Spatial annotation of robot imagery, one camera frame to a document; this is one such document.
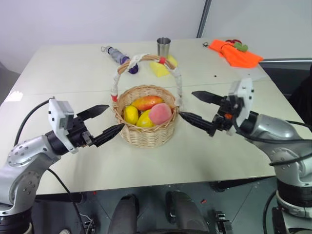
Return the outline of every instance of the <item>metal cup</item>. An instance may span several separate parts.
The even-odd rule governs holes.
[[[171,40],[169,38],[158,38],[157,39],[157,53],[158,56],[168,57],[169,47]]]

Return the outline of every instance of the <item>orange cloth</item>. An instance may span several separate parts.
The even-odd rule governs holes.
[[[233,67],[254,68],[263,60],[259,55],[255,55],[249,51],[239,51],[234,47],[233,43],[222,40],[214,40],[209,45],[209,48],[218,51]]]

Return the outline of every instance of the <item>white basket handle wrap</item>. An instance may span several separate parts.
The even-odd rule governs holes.
[[[130,59],[129,64],[124,71],[128,71],[129,69],[134,67],[139,61],[142,61],[142,60],[159,62],[158,56],[149,56],[149,58],[146,58],[147,56],[148,56],[148,54],[141,54],[141,55],[133,56]],[[174,69],[170,69],[170,67],[166,63],[164,65],[168,69],[168,71],[171,73],[171,75],[173,75],[175,77],[177,94],[178,94],[178,96],[175,99],[175,105],[181,106],[182,105],[182,76],[181,76],[180,70],[177,67],[175,67]],[[111,96],[112,96],[113,102],[117,102],[117,97],[118,97],[118,82],[120,79],[120,74],[118,73],[118,71],[114,75],[113,86],[111,88]]]

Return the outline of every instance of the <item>white table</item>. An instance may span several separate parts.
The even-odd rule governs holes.
[[[138,46],[140,44],[128,43],[127,47],[123,43],[116,44],[116,47],[124,51],[135,51],[134,45]],[[148,45],[151,44],[144,42],[137,50],[142,52],[140,48],[144,48],[147,51]],[[81,79],[81,75],[74,79],[72,74],[69,75],[71,71],[78,74],[77,69],[83,70],[81,67],[73,66],[73,63],[77,61],[75,56],[65,56],[66,53],[70,54],[69,51],[76,51],[73,48],[80,48],[80,53],[88,55],[89,59],[92,58],[92,55],[95,56],[89,65],[94,63],[93,70],[96,72],[89,74],[87,79]],[[198,51],[200,49],[204,49],[201,42]],[[110,86],[108,84],[104,86],[104,84],[110,81],[114,69],[109,68],[107,63],[114,68],[117,66],[114,62],[106,59],[105,55],[99,54],[96,56],[98,50],[100,50],[99,45],[52,46],[39,50],[13,88],[13,90],[24,92],[22,100],[5,102],[0,107],[0,129],[2,130],[0,164],[5,162],[7,153],[12,148],[15,134],[25,115],[35,105],[48,99],[51,95],[59,100],[69,101],[76,113],[93,105],[111,103],[110,92],[108,91]],[[191,92],[207,90],[215,94],[226,95],[231,82],[239,79],[238,74],[242,73],[233,70],[232,67],[218,56],[214,56],[209,50],[204,50],[204,52],[207,53],[209,58],[211,57],[212,61],[203,62],[199,60],[195,62],[196,59],[193,59],[193,63],[191,60],[189,61],[192,66],[185,63],[183,68],[182,57],[176,57],[180,62],[183,73],[187,74],[196,66],[200,69],[196,77],[183,76],[183,110],[201,115],[207,120],[212,120],[218,106],[198,100],[191,95]],[[131,75],[125,75],[121,78],[120,84],[123,84],[123,89],[139,84],[139,81],[144,79],[144,82],[140,84],[157,83],[161,85],[165,83],[168,85],[167,89],[176,94],[176,89],[173,87],[173,78],[171,76],[156,78],[149,72],[147,62],[146,64],[147,66],[142,66],[144,69],[141,67],[137,79],[136,76]],[[42,73],[40,79],[39,74],[36,73],[37,69]],[[219,74],[218,80],[210,76],[217,72]],[[253,84],[255,89],[253,110],[287,120],[302,121],[270,78],[264,72],[262,72],[262,76],[264,78],[258,79]],[[62,79],[64,84],[71,83],[73,86],[57,87],[52,82],[54,79]],[[24,128],[20,140],[33,138],[51,130],[47,120],[47,110],[48,106],[44,106],[33,114]],[[88,129],[95,136],[113,124],[116,124],[116,120],[110,109],[97,118],[86,121]],[[301,126],[296,126],[296,128],[303,138],[311,138],[309,130]],[[118,135],[99,148],[95,146],[86,147],[80,149],[79,153],[75,155],[66,154],[51,168],[62,178],[71,192],[79,192],[272,176],[274,171],[268,164],[269,159],[266,155],[241,136],[228,136],[225,132],[216,132],[214,137],[209,137],[203,130],[191,126],[179,117],[173,137],[163,146],[155,149],[138,149],[127,144]],[[50,173],[43,175],[38,194],[63,192],[63,188]]]

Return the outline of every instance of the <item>orange mango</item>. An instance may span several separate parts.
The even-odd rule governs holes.
[[[159,96],[145,96],[135,100],[132,105],[139,111],[146,111],[151,109],[156,104],[163,103],[163,100]]]

